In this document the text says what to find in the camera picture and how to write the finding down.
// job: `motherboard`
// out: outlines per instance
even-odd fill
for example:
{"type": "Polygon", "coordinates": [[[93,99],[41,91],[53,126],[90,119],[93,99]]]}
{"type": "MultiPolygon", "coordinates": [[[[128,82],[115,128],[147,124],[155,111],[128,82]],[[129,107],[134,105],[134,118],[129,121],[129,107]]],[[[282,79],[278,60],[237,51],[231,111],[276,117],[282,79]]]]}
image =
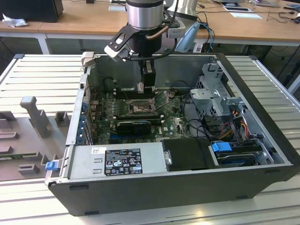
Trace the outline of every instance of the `motherboard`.
{"type": "Polygon", "coordinates": [[[183,118],[183,96],[169,90],[151,98],[118,98],[106,93],[91,103],[94,142],[97,144],[160,142],[189,138],[189,125],[183,118]]]}

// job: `power supply label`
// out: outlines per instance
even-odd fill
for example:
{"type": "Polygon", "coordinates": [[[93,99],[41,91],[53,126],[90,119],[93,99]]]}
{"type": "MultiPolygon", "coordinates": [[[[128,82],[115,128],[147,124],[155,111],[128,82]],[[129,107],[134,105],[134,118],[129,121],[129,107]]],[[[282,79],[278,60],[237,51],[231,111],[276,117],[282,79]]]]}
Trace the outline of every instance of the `power supply label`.
{"type": "Polygon", "coordinates": [[[143,173],[140,149],[122,149],[105,151],[106,176],[118,176],[143,173]]]}

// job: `circuit board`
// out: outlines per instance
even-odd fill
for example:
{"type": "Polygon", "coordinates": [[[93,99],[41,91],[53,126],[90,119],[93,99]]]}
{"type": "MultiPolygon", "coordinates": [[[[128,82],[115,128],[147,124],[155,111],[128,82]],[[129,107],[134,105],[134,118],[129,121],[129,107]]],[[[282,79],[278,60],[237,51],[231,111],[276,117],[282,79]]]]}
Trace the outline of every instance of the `circuit board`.
{"type": "Polygon", "coordinates": [[[99,99],[99,119],[93,121],[97,127],[97,144],[160,142],[167,138],[191,137],[182,117],[183,99],[169,91],[161,91],[148,99],[117,99],[111,93],[99,99]],[[148,134],[120,135],[122,123],[150,122],[148,134]]]}

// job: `blue drive latch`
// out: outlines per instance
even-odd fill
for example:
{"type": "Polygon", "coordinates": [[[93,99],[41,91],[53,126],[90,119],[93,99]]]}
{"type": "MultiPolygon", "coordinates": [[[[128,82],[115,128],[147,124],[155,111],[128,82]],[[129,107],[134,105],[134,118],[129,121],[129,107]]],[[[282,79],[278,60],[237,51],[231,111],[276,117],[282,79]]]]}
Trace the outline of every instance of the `blue drive latch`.
{"type": "Polygon", "coordinates": [[[228,142],[215,142],[211,145],[214,152],[232,151],[230,143],[228,142]]]}
{"type": "Polygon", "coordinates": [[[50,161],[46,163],[45,170],[58,170],[58,161],[50,161]]]}

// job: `computer case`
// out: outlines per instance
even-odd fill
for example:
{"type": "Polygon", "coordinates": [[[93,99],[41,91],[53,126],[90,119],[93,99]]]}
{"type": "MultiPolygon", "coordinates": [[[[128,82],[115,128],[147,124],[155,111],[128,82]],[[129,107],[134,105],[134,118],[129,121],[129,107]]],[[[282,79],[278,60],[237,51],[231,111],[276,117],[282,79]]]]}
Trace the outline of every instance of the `computer case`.
{"type": "Polygon", "coordinates": [[[55,23],[62,14],[61,0],[1,0],[0,18],[2,14],[14,19],[55,23]]]}

